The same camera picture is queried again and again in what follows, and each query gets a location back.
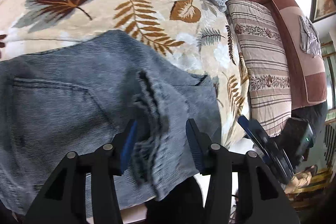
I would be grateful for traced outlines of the blue acid-wash denim pants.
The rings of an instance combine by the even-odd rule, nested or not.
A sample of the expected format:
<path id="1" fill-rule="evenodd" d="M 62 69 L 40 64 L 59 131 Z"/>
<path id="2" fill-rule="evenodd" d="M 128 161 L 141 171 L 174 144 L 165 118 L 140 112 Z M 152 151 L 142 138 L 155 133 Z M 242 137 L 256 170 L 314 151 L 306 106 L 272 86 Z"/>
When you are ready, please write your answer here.
<path id="1" fill-rule="evenodd" d="M 91 153 L 138 122 L 121 209 L 164 199 L 196 174 L 185 125 L 221 140 L 212 79 L 187 73 L 120 30 L 1 62 L 1 201 L 25 214 L 67 152 Z"/>

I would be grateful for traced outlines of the striped beige floral pillow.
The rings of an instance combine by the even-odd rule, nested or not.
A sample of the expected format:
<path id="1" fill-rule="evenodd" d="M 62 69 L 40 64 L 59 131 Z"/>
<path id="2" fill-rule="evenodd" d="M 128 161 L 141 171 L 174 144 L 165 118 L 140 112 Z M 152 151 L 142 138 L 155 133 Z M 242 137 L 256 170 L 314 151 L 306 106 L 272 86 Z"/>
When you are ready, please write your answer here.
<path id="1" fill-rule="evenodd" d="M 268 8 L 252 1 L 227 3 L 249 77 L 251 118 L 280 135 L 291 116 L 289 69 L 282 39 Z"/>

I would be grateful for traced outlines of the brown pink upholstered headboard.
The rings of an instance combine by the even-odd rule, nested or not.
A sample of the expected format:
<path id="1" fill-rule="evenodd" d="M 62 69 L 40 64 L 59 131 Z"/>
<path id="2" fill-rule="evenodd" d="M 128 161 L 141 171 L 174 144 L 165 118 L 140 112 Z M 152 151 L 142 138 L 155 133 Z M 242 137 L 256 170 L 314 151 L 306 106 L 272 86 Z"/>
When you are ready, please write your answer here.
<path id="1" fill-rule="evenodd" d="M 301 47 L 299 17 L 303 12 L 295 0 L 247 0 L 267 7 L 280 32 L 288 61 L 292 109 L 318 105 L 327 99 L 324 61 Z"/>

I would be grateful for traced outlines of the silver leaf headboard ornament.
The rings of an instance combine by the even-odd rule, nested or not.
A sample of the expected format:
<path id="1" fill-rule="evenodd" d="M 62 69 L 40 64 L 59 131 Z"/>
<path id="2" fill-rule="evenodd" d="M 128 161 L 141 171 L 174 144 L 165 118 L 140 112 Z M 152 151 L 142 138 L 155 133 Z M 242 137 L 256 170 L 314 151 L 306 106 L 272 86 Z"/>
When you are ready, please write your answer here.
<path id="1" fill-rule="evenodd" d="M 315 29 L 313 23 L 308 17 L 302 15 L 298 17 L 298 20 L 300 25 L 301 50 L 313 58 L 317 56 L 322 57 L 318 31 Z"/>

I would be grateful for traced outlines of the leaf-patterned beige bed blanket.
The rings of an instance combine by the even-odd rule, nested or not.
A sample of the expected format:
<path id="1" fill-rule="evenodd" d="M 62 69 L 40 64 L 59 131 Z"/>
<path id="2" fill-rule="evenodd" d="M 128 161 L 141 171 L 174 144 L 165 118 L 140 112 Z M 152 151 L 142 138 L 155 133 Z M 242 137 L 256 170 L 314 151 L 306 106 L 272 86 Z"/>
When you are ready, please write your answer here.
<path id="1" fill-rule="evenodd" d="M 243 137 L 248 77 L 226 15 L 208 0 L 1 0 L 1 60 L 125 31 L 184 71 L 213 79 L 222 144 Z"/>

